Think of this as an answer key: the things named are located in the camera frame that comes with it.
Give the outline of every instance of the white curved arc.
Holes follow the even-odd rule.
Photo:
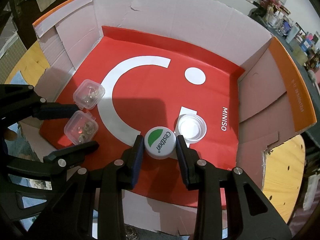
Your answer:
[[[139,56],[126,59],[116,65],[104,78],[101,85],[105,89],[105,94],[98,103],[98,111],[101,120],[109,132],[123,143],[133,146],[137,135],[140,131],[127,125],[117,114],[113,102],[112,92],[118,79],[128,70],[144,65],[157,65],[168,68],[169,58],[158,56]]]

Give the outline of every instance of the finger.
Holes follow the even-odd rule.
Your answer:
[[[17,138],[17,134],[16,132],[7,128],[3,133],[3,137],[8,141],[14,141]]]

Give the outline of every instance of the plastic container lid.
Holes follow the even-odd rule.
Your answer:
[[[84,80],[73,93],[73,100],[82,110],[93,109],[105,93],[104,87],[90,79]]]
[[[152,158],[165,159],[175,150],[176,136],[170,129],[157,126],[146,133],[144,146]]]
[[[178,121],[178,131],[186,143],[196,143],[206,134],[207,125],[199,115],[184,114]]]
[[[98,131],[98,124],[90,113],[76,111],[64,127],[64,133],[73,144],[91,141]]]

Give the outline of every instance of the orange cardboard edge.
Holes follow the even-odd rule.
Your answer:
[[[317,122],[306,84],[292,58],[276,37],[272,38],[268,48],[287,89],[294,129],[296,132],[305,130]]]
[[[51,14],[53,14],[55,11],[59,10],[61,7],[65,6],[66,4],[72,2],[74,0],[67,0],[65,2],[63,2],[62,4],[59,4],[58,6],[56,6],[55,8],[53,8],[52,10],[48,11],[46,14],[42,15],[39,19],[37,19],[32,25],[33,27],[36,27],[40,22],[42,22],[44,19],[46,19],[48,16],[50,16]]]

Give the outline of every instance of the dark countertop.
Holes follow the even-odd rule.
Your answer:
[[[294,63],[296,64],[305,84],[308,89],[308,92],[311,97],[311,101],[313,104],[313,108],[316,113],[317,123],[310,127],[308,130],[305,131],[305,133],[310,137],[313,142],[320,147],[320,97],[317,92],[317,89],[313,86],[311,80],[309,79],[308,73],[305,70],[304,66],[301,66],[293,56],[292,48],[291,46],[285,41],[285,39],[280,36],[274,29],[270,28],[269,26],[266,26],[265,23],[262,21],[262,18],[257,15],[252,15],[251,18],[261,24],[263,27],[265,27],[268,31],[270,31],[274,36],[276,36],[279,41],[282,43],[284,48],[287,50],[289,55],[292,57]]]

